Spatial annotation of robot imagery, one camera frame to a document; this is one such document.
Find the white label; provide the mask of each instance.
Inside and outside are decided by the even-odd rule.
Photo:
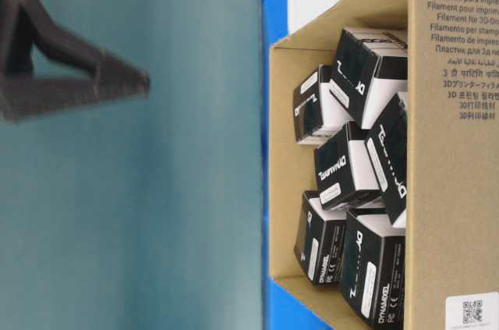
[[[312,250],[310,251],[310,262],[309,262],[309,278],[313,281],[313,275],[315,274],[315,267],[317,264],[317,252],[319,251],[319,242],[317,239],[312,239]]]
[[[361,313],[369,318],[371,304],[373,303],[374,283],[376,282],[376,266],[372,262],[367,263],[366,281],[364,282],[364,294],[362,297]]]
[[[300,87],[300,92],[302,94],[304,94],[306,92],[306,90],[308,90],[315,83],[317,83],[317,79],[318,79],[318,75],[317,75],[317,71],[316,71],[312,76],[310,76],[309,79],[307,79],[303,82],[302,86]]]
[[[328,201],[333,200],[335,197],[338,197],[342,193],[342,189],[340,187],[340,183],[336,183],[333,186],[329,187],[327,190],[322,191],[319,195],[320,202],[322,204],[326,204]]]
[[[349,96],[336,84],[334,80],[330,80],[329,84],[331,85],[331,92],[333,93],[334,96],[338,98],[338,100],[346,107],[348,108],[350,105],[350,98]]]
[[[387,177],[384,174],[383,167],[381,166],[380,158],[377,155],[376,148],[374,146],[373,139],[370,138],[367,141],[367,150],[369,151],[369,156],[373,160],[374,171],[376,172],[377,180],[380,181],[381,190],[384,192],[388,188]]]
[[[450,296],[445,300],[445,330],[498,330],[499,293]]]

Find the blue surface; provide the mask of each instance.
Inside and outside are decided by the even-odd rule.
[[[265,187],[264,187],[264,223],[265,246],[268,248],[268,95],[269,95],[269,49],[271,45],[288,34],[288,0],[263,0],[263,30],[264,30],[264,120],[263,147]],[[267,261],[264,265],[268,271]],[[266,312],[267,328],[274,329],[328,329],[322,320],[284,291],[272,279],[267,279]]]
[[[42,1],[152,91],[0,125],[0,327],[261,328],[260,0]]]

